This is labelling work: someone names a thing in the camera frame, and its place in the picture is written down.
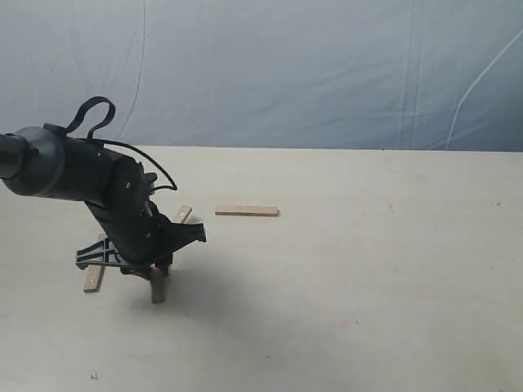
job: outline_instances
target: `black cable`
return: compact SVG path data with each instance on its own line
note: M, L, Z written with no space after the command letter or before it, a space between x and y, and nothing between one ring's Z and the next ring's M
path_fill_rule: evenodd
M167 173L167 171L160 166L159 163L157 163L154 159L152 159L148 154L144 153L142 150L138 149L137 147L133 146L133 145L128 145L127 143L123 143L121 141L115 141L115 140L106 140L106 139L85 139L85 138L82 138L81 140L85 140L85 141L96 141L96 142L99 142L99 143L103 143L105 145L117 145L118 147L124 147L125 149L130 149L132 151L134 151L135 153L141 155L142 157L146 158L149 160L149 162L151 162L153 165L156 166L156 168L158 170L160 170L162 172L162 174L164 176L167 177L168 181L171 183L171 185L160 185L156 188L153 188L151 190L154 191L154 189L158 190L158 189L171 189L171 190L178 190L178 187L177 185L174 183L174 180L171 178L171 176L169 175L169 173Z

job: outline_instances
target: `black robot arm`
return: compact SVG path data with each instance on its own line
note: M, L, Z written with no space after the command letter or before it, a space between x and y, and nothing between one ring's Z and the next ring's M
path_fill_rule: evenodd
M94 105L107 103L110 110L87 138L69 137ZM119 267L123 274L150 280L151 266L164 274L172 254L194 242L205 242L203 224L180 225L161 214L150 200L157 189L176 190L172 178L151 157L124 143L95 139L94 131L113 119L114 105L104 97L83 104L68 127L45 124L0 135L0 178L13 193L23 196L84 202L107 235L77 252L76 265ZM154 187L157 176L145 173L134 158L107 149L127 147L148 158L170 181Z

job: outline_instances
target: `table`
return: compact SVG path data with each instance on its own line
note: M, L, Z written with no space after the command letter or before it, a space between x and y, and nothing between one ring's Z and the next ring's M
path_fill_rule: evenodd
M523 154L145 151L208 236L161 305L116 269L83 292L81 203L0 190L1 390L523 390Z

